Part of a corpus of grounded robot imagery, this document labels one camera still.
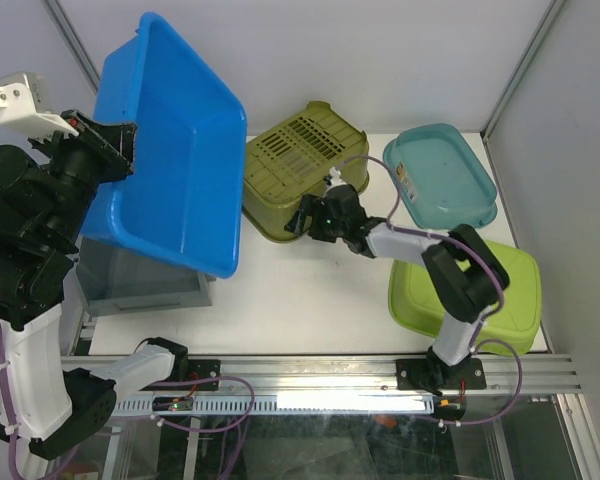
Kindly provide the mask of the olive green slotted basket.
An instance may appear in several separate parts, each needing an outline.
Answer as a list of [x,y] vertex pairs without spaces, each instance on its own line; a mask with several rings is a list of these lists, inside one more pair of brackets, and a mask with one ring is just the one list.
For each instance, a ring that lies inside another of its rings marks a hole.
[[358,192],[369,182],[364,131],[336,113],[329,103],[306,107],[247,142],[243,212],[267,240],[286,243],[285,230],[305,194],[322,195],[324,177],[334,167]]

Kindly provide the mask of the blue plastic tub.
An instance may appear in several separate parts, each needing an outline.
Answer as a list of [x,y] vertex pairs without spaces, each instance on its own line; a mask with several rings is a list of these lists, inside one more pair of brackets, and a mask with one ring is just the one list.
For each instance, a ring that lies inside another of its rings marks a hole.
[[137,127],[132,175],[99,187],[82,234],[229,278],[239,260],[247,118],[160,15],[105,59],[93,118]]

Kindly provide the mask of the lime green plastic tub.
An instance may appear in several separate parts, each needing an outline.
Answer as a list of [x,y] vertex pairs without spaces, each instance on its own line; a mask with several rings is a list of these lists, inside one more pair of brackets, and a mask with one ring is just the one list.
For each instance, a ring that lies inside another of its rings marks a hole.
[[[499,339],[516,353],[532,347],[541,323],[542,289],[540,271],[528,253],[488,241],[491,261],[498,261],[498,273],[506,273],[504,307],[489,317],[478,339]],[[493,282],[485,271],[463,251],[447,242],[425,255],[423,267],[396,261],[388,293],[388,308],[404,328],[435,337],[440,331],[446,308],[450,306],[463,321],[499,300]]]

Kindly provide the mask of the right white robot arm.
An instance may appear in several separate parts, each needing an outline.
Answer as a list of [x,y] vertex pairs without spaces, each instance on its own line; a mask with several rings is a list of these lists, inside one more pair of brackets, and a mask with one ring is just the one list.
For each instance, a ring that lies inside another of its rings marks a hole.
[[368,258],[388,258],[423,267],[444,316],[424,365],[407,374],[417,388],[437,394],[459,380],[491,306],[504,304],[509,276],[476,230],[461,224],[445,235],[394,226],[370,216],[354,187],[332,185],[319,197],[302,196],[285,230],[334,243]]

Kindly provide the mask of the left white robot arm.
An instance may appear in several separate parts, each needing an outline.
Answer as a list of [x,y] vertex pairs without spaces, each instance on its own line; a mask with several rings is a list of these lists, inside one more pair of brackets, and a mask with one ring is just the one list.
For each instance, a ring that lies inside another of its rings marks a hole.
[[105,368],[61,365],[63,283],[100,185],[133,172],[136,127],[102,124],[76,110],[28,136],[48,158],[38,164],[0,145],[0,439],[52,461],[73,453],[110,418],[118,401],[162,382],[189,377],[187,349],[145,340]]

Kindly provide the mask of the grey plastic storage bin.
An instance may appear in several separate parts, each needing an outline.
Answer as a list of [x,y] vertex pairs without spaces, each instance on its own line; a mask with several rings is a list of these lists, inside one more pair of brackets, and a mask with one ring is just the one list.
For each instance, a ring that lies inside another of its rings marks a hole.
[[95,317],[212,305],[212,276],[88,238],[76,274]]

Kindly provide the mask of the teal translucent plastic tray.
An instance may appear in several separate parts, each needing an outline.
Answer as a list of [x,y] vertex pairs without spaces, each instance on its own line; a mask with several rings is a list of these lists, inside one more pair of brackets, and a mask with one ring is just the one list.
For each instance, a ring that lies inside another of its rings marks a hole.
[[437,123],[400,133],[383,152],[415,224],[451,230],[481,228],[497,215],[497,189],[473,149],[454,126]]

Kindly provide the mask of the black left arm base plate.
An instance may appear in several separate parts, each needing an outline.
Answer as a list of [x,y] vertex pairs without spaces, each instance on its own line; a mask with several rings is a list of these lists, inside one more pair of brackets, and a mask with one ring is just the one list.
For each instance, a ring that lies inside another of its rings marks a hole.
[[209,358],[190,358],[187,371],[181,379],[168,379],[148,386],[155,390],[185,390],[193,389],[194,393],[215,392],[219,389],[221,361]]

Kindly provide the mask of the aluminium mounting rail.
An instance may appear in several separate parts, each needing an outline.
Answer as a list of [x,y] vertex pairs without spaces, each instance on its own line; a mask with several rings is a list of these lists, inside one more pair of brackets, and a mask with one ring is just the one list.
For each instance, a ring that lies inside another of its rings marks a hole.
[[[219,356],[220,373],[248,381],[259,395],[286,391],[359,391],[388,394],[405,379],[401,360],[415,355]],[[465,377],[468,396],[509,396],[518,382],[530,396],[580,394],[575,364],[567,355],[532,353],[511,357],[481,355],[480,368]]]

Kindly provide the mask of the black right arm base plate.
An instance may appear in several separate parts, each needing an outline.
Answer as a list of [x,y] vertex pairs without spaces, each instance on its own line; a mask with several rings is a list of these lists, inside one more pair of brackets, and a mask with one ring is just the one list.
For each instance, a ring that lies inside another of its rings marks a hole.
[[399,390],[424,390],[440,394],[443,390],[485,390],[487,387],[482,362],[467,358],[449,367],[427,358],[402,358],[395,361]]

